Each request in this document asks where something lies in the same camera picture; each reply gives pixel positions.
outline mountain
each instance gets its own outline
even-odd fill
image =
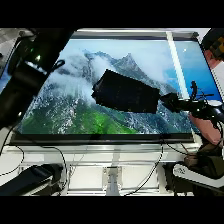
[[[94,60],[97,57],[102,59],[102,64]],[[99,74],[103,75],[103,66],[108,63],[116,72],[160,89],[161,94],[176,92],[169,84],[149,78],[130,53],[114,59],[104,52],[84,50],[83,55],[68,56],[66,64],[51,74],[27,111],[20,131],[26,134],[191,132],[185,113],[171,113],[160,102],[157,114],[122,112],[97,105],[91,97],[92,86],[99,80]]]

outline black frame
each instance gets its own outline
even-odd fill
[[[103,31],[100,33],[92,32],[74,33],[71,39],[119,39],[119,40],[167,40],[166,32],[152,32],[147,35],[138,33],[138,35],[127,35],[125,32],[108,34]],[[195,41],[198,39],[194,33],[183,32],[173,34],[174,41]],[[122,145],[122,144],[158,144],[165,140],[168,143],[193,143],[192,133],[170,133],[170,134],[105,134],[105,135],[89,135],[89,134],[13,134],[10,145],[18,146],[34,146],[30,141],[34,140],[38,145]]]

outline black border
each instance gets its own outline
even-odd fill
[[[147,35],[127,35],[123,33],[117,33],[115,35],[100,35],[100,33],[94,33],[93,35],[73,35],[71,39],[119,39],[119,40],[167,40],[166,32],[153,32],[152,36]],[[191,36],[188,33],[182,33],[182,36],[173,36],[174,41],[195,41],[197,38]],[[28,134],[24,135],[13,134],[10,140],[10,145],[18,146],[34,146],[35,144],[28,139],[33,139],[38,145],[122,145],[122,144],[158,144],[161,142],[160,134],[105,134],[105,135],[88,135],[88,134],[69,134],[69,135],[48,135],[48,134]],[[192,133],[171,133],[163,134],[162,139],[169,143],[193,143]]]

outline display screen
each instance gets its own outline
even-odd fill
[[[189,95],[194,80],[205,94],[214,94],[208,99],[222,101],[198,42],[175,41],[175,46]],[[161,95],[181,96],[167,40],[71,39],[60,59],[65,65],[50,75],[18,126],[22,134],[192,133],[187,113],[172,113],[161,102],[156,114],[132,113],[97,105],[91,96],[106,69],[158,88]],[[1,89],[8,80],[6,66]]]

